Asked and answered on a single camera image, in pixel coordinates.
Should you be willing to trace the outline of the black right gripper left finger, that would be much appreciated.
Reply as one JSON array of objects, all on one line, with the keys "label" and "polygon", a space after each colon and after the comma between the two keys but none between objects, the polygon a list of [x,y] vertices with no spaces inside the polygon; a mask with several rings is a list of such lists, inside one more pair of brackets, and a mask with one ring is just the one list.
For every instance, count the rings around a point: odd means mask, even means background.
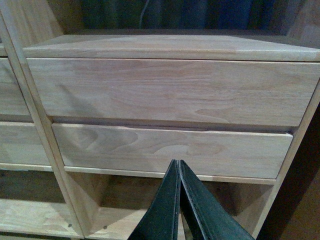
[{"label": "black right gripper left finger", "polygon": [[176,240],[180,193],[181,177],[178,161],[172,160],[153,202],[128,238],[130,240]]}]

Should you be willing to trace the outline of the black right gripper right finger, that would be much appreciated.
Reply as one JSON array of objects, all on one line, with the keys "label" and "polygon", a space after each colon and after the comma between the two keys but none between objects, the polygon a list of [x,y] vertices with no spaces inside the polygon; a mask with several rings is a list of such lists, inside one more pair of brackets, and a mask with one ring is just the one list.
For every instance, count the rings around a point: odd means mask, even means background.
[{"label": "black right gripper right finger", "polygon": [[194,240],[252,240],[185,161],[178,161],[180,207]]}]

